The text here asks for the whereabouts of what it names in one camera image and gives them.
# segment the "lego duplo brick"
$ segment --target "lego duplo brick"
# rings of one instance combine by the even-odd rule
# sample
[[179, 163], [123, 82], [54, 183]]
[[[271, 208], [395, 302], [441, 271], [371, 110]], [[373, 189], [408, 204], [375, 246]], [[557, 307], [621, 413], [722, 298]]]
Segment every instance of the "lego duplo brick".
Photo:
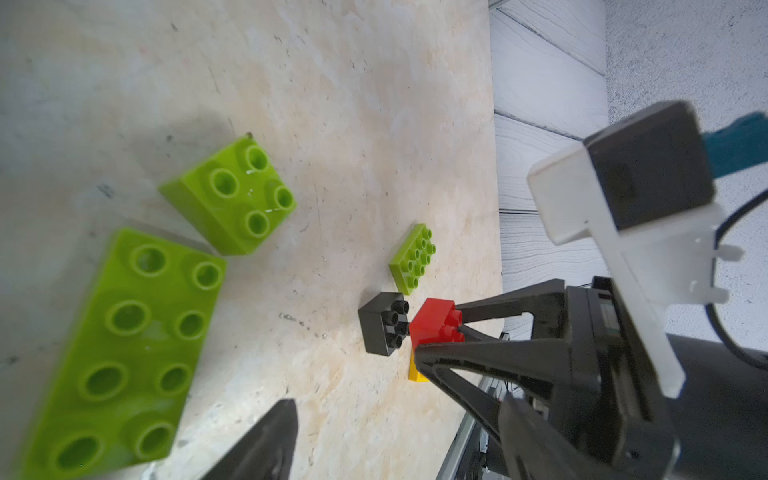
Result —
[[137, 230], [114, 235], [30, 432], [22, 478], [96, 475], [168, 455], [226, 267]]
[[251, 134], [160, 192], [222, 255], [253, 252], [296, 209], [293, 193]]
[[453, 300], [428, 298], [409, 325], [413, 351], [422, 343], [463, 342], [464, 334], [457, 329], [463, 315]]
[[424, 276], [425, 268], [432, 262], [432, 255], [436, 252], [432, 231], [424, 223], [413, 227], [389, 262], [389, 271], [400, 293], [410, 295], [419, 287], [419, 278]]
[[414, 360], [415, 353], [411, 351], [411, 366], [408, 368], [408, 380], [411, 380], [412, 382], [428, 382], [429, 379], [422, 375], [420, 371], [416, 369], [416, 362]]
[[381, 292], [357, 310], [368, 353], [390, 356], [408, 335], [409, 304], [402, 293]]

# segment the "green 2x4 brick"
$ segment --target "green 2x4 brick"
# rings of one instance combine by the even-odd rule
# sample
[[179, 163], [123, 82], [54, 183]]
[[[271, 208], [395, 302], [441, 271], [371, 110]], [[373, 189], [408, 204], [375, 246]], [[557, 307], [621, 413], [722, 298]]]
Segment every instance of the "green 2x4 brick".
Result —
[[226, 262], [132, 229], [106, 263], [22, 457], [22, 478], [168, 455]]
[[432, 231], [423, 223], [413, 227], [389, 262], [389, 271], [400, 293], [410, 295], [419, 286], [419, 277], [424, 276], [425, 267], [432, 262], [432, 255], [436, 251], [432, 243]]

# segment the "red lego brick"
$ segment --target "red lego brick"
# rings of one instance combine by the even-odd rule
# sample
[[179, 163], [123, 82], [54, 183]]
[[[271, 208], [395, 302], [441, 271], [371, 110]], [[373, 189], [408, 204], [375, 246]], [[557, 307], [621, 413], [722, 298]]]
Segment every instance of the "red lego brick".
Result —
[[428, 298], [409, 326], [413, 351], [422, 343], [463, 342], [462, 312], [453, 300]]

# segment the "gray floor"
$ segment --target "gray floor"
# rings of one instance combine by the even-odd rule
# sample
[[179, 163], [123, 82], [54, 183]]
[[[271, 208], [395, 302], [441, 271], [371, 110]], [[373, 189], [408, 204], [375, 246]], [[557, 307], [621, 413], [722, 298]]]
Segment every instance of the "gray floor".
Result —
[[[693, 102], [714, 130], [768, 110], [768, 2], [764, 0], [606, 0], [608, 111], [611, 122], [659, 100]], [[717, 181], [729, 213], [768, 187], [768, 165]], [[746, 250], [718, 266], [731, 290], [721, 316], [735, 339], [768, 349], [768, 206], [745, 218], [727, 242]], [[675, 306], [667, 331], [715, 339], [700, 306]]]

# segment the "yellow lego brick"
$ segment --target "yellow lego brick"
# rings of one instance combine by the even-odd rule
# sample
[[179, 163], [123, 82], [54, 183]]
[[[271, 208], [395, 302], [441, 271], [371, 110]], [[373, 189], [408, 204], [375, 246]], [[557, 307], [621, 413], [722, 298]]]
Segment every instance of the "yellow lego brick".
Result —
[[408, 369], [408, 380], [412, 380], [413, 382], [428, 382], [429, 379], [419, 373], [419, 371], [416, 369], [416, 362], [413, 359], [413, 352], [411, 352], [411, 366]]

